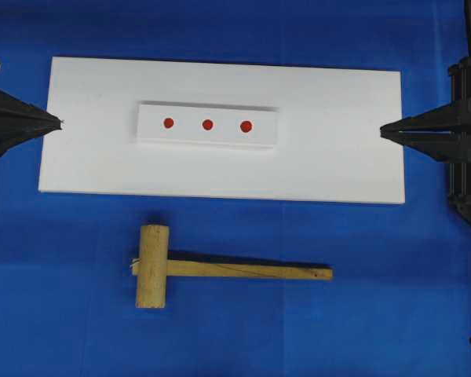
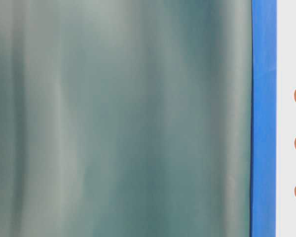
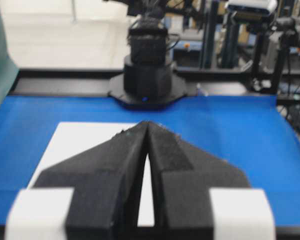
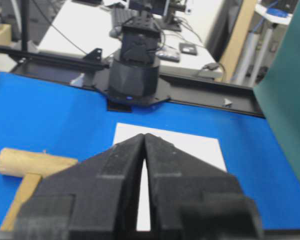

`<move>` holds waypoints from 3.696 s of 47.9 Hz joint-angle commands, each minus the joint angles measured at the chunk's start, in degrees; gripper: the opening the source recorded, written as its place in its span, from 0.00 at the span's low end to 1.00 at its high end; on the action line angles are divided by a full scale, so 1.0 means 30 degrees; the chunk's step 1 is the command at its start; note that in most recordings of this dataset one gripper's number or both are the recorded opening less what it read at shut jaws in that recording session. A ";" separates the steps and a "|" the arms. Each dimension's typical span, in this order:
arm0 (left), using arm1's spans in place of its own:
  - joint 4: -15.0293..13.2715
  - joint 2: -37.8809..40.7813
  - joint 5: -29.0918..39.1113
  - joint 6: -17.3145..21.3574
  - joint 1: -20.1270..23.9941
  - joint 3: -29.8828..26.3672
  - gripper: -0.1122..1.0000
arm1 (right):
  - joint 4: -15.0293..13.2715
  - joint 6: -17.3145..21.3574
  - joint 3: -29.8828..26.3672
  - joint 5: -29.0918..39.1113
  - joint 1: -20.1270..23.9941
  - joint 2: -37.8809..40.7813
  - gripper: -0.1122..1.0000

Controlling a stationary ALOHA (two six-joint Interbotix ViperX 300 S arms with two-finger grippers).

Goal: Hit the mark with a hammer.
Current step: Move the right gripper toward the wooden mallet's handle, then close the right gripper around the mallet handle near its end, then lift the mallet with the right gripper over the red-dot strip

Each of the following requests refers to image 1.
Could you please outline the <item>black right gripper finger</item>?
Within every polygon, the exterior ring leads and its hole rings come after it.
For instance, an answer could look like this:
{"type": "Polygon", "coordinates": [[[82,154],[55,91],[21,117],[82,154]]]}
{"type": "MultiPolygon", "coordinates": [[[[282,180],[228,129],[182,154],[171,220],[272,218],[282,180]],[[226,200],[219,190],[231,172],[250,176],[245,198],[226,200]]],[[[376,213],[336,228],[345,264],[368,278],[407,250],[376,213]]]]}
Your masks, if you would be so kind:
{"type": "Polygon", "coordinates": [[[388,123],[381,127],[382,134],[400,132],[444,132],[465,130],[471,126],[471,101],[453,101],[450,104],[388,123]]]}
{"type": "Polygon", "coordinates": [[[381,137],[443,163],[471,163],[471,135],[381,132],[381,137]]]}

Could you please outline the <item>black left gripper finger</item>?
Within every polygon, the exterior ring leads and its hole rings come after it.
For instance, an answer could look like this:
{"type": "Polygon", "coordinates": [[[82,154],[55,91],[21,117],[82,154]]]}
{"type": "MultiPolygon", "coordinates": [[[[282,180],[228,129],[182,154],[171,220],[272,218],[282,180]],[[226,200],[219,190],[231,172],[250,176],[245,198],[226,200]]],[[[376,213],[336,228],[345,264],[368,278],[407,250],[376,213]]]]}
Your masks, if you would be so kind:
{"type": "Polygon", "coordinates": [[[60,126],[47,126],[34,129],[7,130],[0,128],[0,157],[9,149],[25,141],[44,136],[50,132],[61,130],[60,126]]]}
{"type": "Polygon", "coordinates": [[[25,103],[0,90],[0,123],[21,127],[51,127],[61,129],[61,120],[55,115],[25,103]]]}

